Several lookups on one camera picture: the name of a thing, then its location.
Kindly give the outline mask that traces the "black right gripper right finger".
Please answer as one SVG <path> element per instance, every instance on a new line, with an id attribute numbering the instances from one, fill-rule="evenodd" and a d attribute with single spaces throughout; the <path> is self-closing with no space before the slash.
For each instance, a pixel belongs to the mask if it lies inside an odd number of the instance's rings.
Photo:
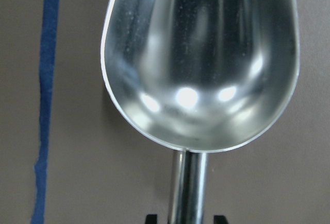
<path id="1" fill-rule="evenodd" d="M 228 220 L 224 215 L 214 215 L 213 223 L 214 224 L 228 224 Z"/>

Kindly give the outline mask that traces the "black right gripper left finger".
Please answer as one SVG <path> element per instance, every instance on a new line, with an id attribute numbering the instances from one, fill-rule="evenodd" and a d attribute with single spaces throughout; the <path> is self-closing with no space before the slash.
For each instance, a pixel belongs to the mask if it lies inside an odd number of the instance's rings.
<path id="1" fill-rule="evenodd" d="M 145 218 L 145 224 L 157 224 L 157 215 L 147 214 Z"/>

